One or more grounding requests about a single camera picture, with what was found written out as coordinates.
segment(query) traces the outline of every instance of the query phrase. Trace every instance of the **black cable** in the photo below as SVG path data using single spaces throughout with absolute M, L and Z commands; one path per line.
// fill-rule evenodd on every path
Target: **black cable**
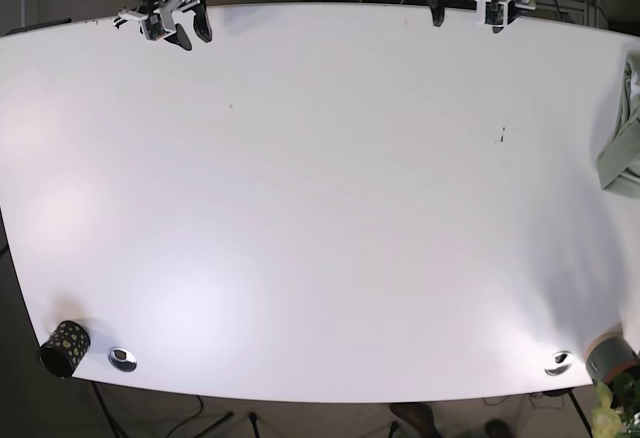
M 206 427 L 204 430 L 202 430 L 200 433 L 198 433 L 193 438 L 203 438 L 205 435 L 208 435 L 213 430 L 215 430 L 216 428 L 220 427 L 223 423 L 229 421 L 231 418 L 233 418 L 233 411 L 228 411 L 227 413 L 225 413 L 225 415 L 222 418 L 220 418 L 218 421 L 216 421 L 213 425 L 210 425 L 210 426 Z
M 249 421 L 251 422 L 251 427 L 253 428 L 254 438 L 260 438 L 260 431 L 258 431 L 258 415 L 256 415 L 255 413 L 249 413 Z
M 109 422 L 109 428 L 111 428 L 111 431 L 113 432 L 113 436 L 115 438 L 129 438 L 129 436 L 122 429 L 120 424 L 116 421 L 116 419 L 113 416 L 111 416 L 111 413 L 109 413 L 107 405 L 105 405 L 104 400 L 102 399 L 102 394 L 100 393 L 100 390 L 98 389 L 98 385 L 96 384 L 95 381 L 91 382 L 91 387 L 93 388 L 93 393 L 96 395 L 96 398 L 98 399 L 98 403 L 100 403 L 100 408 L 102 408 L 102 413 L 104 413 L 104 416 L 107 419 L 107 422 Z
M 591 433 L 591 425 L 589 425 L 589 422 L 587 421 L 587 417 L 584 416 L 584 413 L 582 412 L 582 408 L 580 407 L 578 400 L 576 400 L 576 397 L 573 394 L 573 390 L 569 390 L 569 398 L 571 398 L 571 402 L 573 403 L 573 406 L 578 412 L 578 415 L 580 415 L 580 419 L 582 420 L 582 424 L 584 425 L 585 430 L 587 430 L 587 433 L 589 433 L 589 436 L 593 438 L 593 434 Z
M 562 18 L 562 11 L 560 11 L 560 3 L 558 0 L 553 0 L 556 4 L 556 11 L 558 12 L 558 18 L 560 18 L 560 23 L 564 23 L 564 18 Z
M 189 418 L 185 418 L 180 423 L 178 423 L 176 426 L 171 428 L 171 431 L 169 433 L 167 433 L 167 436 L 165 438 L 169 438 L 173 434 L 173 432 L 176 431 L 178 428 L 180 428 L 182 425 L 186 425 L 191 420 L 193 420 L 193 419 L 197 418 L 198 416 L 200 416 L 200 413 L 202 413 L 202 410 L 204 410 L 204 403 L 202 402 L 202 398 L 200 398 L 199 396 L 196 395 L 196 398 L 198 398 L 198 402 L 200 403 L 200 409 L 196 412 L 195 415 L 190 416 Z
M 482 402 L 486 405 L 486 406 L 500 406 L 502 403 L 504 403 L 505 401 L 507 401 L 509 398 L 511 398 L 511 395 L 509 396 L 505 396 L 503 399 L 496 401 L 495 403 L 489 403 L 487 401 L 486 398 L 482 399 Z

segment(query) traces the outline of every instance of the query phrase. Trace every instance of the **gray pot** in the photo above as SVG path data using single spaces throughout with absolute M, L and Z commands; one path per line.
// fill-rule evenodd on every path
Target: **gray pot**
M 602 335 L 591 344 L 585 356 L 587 371 L 594 382 L 610 385 L 625 371 L 640 377 L 640 359 L 619 333 Z

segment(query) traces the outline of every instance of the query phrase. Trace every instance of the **floor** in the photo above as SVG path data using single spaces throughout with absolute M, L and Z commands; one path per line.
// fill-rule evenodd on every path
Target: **floor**
M 302 0 L 208 0 L 209 4 L 264 1 Z M 133 2 L 134 0 L 38 0 L 39 21 L 111 16 Z M 2 230 L 4 228 L 0 226 L 0 247 L 6 243 Z M 112 436 L 87 382 L 57 380 L 36 362 L 38 343 L 33 335 L 9 255 L 0 260 L 0 319 L 5 324 L 5 344 L 3 353 L 0 353 L 0 367 L 4 370 L 0 386 L 3 411 L 0 435 L 47 438 Z M 131 437 L 163 438 L 176 423 L 198 410 L 198 401 L 193 396 L 109 385 L 102 385 L 102 390 L 112 414 Z M 576 396 L 589 416 L 595 403 L 592 388 L 577 389 Z M 195 436 L 230 410 L 235 413 L 234 418 L 208 436 L 252 436 L 247 419 L 250 411 L 259 416 L 263 438 L 385 438 L 389 424 L 394 419 L 386 404 L 327 405 L 220 398 L 204 398 L 204 403 L 201 416 L 174 433 L 174 438 Z M 484 436 L 483 425 L 492 418 L 503 419 L 516 431 L 516 436 L 523 438 L 587 436 L 566 396 L 548 398 L 522 395 L 431 405 L 440 430 L 446 437 Z M 406 424 L 401 425 L 396 436 L 416 436 Z

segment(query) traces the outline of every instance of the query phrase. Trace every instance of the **green leaf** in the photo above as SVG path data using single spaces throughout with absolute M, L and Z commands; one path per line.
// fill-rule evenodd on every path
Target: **green leaf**
M 598 396 L 598 402 L 604 408 L 611 408 L 613 402 L 613 393 L 607 385 L 598 381 L 596 383 L 596 395 Z
M 623 403 L 630 392 L 637 393 L 635 391 L 636 380 L 629 373 L 620 373 L 613 380 L 611 388 L 613 388 L 613 394 L 616 395 Z

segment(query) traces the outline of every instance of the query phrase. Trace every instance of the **yellow flower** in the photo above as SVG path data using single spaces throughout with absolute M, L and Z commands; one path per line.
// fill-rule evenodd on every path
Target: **yellow flower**
M 595 407 L 591 412 L 593 437 L 615 438 L 621 431 L 622 420 L 618 412 L 611 409 L 613 393 L 607 385 L 599 381 L 596 385 L 596 395 L 600 406 Z

